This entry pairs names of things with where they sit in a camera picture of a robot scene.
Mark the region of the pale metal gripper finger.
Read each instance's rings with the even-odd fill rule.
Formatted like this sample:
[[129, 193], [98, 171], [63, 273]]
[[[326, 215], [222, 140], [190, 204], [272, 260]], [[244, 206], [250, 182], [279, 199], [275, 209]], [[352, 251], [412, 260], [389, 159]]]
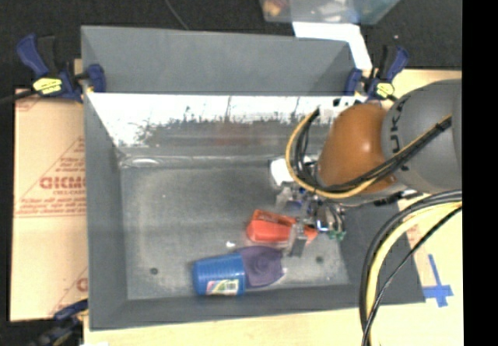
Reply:
[[302, 222], [297, 222], [291, 228], [289, 235], [289, 256], [301, 257], [308, 242], [308, 235]]
[[290, 213], [295, 210], [293, 189], [284, 187], [275, 198], [275, 211], [278, 213]]

